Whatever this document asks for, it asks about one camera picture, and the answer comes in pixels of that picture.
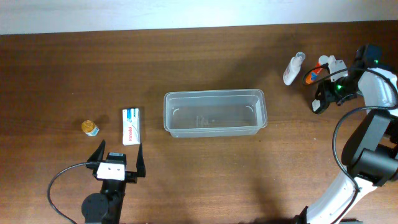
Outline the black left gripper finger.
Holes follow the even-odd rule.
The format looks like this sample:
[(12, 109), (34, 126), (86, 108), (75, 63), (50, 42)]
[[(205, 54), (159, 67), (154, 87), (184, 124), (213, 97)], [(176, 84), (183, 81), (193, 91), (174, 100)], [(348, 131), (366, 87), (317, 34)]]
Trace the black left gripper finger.
[(137, 161), (136, 161), (136, 172), (138, 177), (145, 177), (146, 176), (146, 166), (144, 163), (144, 156), (143, 156), (143, 145), (140, 143), (139, 150), (137, 153)]
[(102, 140), (99, 144), (97, 150), (92, 153), (92, 155), (88, 158), (87, 162), (101, 162), (104, 156), (106, 141)]

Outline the orange tube white cap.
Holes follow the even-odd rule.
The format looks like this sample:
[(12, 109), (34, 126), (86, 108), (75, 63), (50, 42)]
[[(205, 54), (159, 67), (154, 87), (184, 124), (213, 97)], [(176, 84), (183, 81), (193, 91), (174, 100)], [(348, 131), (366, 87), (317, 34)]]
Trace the orange tube white cap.
[(323, 70), (323, 65), (328, 62), (329, 56), (322, 55), (318, 59), (318, 63), (315, 65), (315, 68), (312, 69), (308, 75), (305, 76), (304, 83), (309, 85), (312, 84), (317, 77), (319, 76), (320, 72)]

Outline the white lotion bottle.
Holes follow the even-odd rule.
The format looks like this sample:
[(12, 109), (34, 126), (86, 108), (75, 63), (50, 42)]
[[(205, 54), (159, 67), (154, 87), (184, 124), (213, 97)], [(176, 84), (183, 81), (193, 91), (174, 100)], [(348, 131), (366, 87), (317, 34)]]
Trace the white lotion bottle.
[(282, 77), (287, 86), (291, 85), (296, 76), (299, 74), (305, 57), (306, 55), (303, 52), (297, 52), (296, 55), (291, 58)]

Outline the dark syrup bottle white cap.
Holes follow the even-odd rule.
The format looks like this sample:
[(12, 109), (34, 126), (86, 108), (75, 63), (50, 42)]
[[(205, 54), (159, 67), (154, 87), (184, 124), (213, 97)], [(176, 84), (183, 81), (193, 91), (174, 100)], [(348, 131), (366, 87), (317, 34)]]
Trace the dark syrup bottle white cap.
[(318, 114), (321, 110), (322, 110), (321, 101), (320, 101), (320, 100), (317, 100), (317, 99), (313, 100), (313, 101), (312, 101), (312, 111), (313, 111), (315, 114)]

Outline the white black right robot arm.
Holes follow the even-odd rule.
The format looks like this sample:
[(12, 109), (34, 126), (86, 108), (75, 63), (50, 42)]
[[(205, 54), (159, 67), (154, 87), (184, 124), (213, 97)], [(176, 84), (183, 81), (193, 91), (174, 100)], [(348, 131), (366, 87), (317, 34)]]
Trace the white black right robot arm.
[[(312, 111), (323, 113), (331, 103), (338, 106), (359, 96), (365, 106), (347, 112), (336, 124), (332, 153), (340, 173), (326, 192), (295, 216), (294, 223), (341, 223), (345, 215), (368, 193), (397, 180), (397, 147), (382, 145), (383, 137), (397, 144), (397, 75), (380, 62), (382, 50), (361, 46), (350, 67), (329, 58), (316, 66), (328, 75), (315, 80), (313, 70), (303, 76), (304, 85), (317, 85)], [(344, 120), (365, 111), (366, 116), (348, 138), (339, 156), (336, 138)]]

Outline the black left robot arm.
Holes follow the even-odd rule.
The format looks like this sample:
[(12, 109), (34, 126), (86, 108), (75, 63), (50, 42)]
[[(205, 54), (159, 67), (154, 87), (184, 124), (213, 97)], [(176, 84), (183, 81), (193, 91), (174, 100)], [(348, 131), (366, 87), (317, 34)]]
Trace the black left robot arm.
[(102, 141), (87, 160), (86, 167), (102, 182), (101, 190), (84, 199), (81, 212), (85, 223), (119, 223), (127, 184), (146, 176), (142, 144), (139, 145), (136, 170), (127, 171), (125, 154), (110, 152), (104, 158), (106, 142)]

